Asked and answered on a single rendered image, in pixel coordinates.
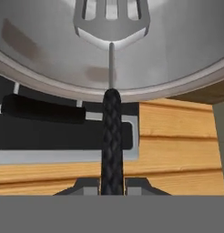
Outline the black and silver oven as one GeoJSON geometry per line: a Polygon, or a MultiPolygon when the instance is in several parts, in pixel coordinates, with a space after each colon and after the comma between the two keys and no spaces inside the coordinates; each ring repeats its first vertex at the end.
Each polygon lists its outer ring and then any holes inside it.
{"type": "MultiPolygon", "coordinates": [[[[0,76],[0,108],[13,92],[33,99],[75,106],[76,101],[50,96],[0,76]]],[[[85,102],[87,121],[81,125],[41,122],[2,116],[0,113],[0,164],[92,162],[101,158],[102,105],[85,102]]]]}

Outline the metal spatula with black handle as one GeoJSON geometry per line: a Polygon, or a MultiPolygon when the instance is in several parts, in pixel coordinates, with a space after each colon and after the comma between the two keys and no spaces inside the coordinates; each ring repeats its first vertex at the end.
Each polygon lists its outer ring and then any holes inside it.
{"type": "Polygon", "coordinates": [[[117,0],[117,18],[107,19],[107,0],[96,0],[96,16],[86,19],[87,0],[76,0],[74,27],[87,42],[108,51],[108,90],[103,96],[103,143],[101,195],[123,195],[123,148],[121,97],[115,88],[115,52],[148,34],[148,0],[136,0],[138,19],[128,17],[127,0],[117,0]]]}

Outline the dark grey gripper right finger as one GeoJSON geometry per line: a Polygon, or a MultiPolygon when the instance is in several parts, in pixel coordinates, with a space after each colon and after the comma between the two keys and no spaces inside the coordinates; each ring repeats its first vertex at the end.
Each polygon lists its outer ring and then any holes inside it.
{"type": "Polygon", "coordinates": [[[153,187],[146,177],[125,178],[127,196],[166,196],[168,193],[153,187]]]}

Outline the grey-green cupboard front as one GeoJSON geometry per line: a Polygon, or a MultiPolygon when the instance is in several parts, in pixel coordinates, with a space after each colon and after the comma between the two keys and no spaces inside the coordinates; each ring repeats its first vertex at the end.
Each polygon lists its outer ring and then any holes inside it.
{"type": "Polygon", "coordinates": [[[224,102],[214,105],[213,113],[219,142],[219,153],[221,159],[222,172],[224,177],[224,102]]]}

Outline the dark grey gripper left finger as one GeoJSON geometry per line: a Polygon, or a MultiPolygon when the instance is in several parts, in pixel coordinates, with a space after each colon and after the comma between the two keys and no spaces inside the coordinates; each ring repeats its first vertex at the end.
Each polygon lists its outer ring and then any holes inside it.
{"type": "Polygon", "coordinates": [[[56,193],[59,195],[76,195],[76,196],[98,196],[99,195],[99,178],[98,177],[80,177],[72,187],[68,187],[56,193]]]}

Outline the silver metal pot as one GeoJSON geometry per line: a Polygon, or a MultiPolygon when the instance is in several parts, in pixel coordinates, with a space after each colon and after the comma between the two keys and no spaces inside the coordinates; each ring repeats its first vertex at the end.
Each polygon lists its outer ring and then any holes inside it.
{"type": "MultiPolygon", "coordinates": [[[[108,57],[78,37],[78,0],[0,0],[0,75],[23,86],[99,102],[108,57]]],[[[224,0],[148,0],[148,34],[116,52],[125,102],[224,101],[224,0]]]]}

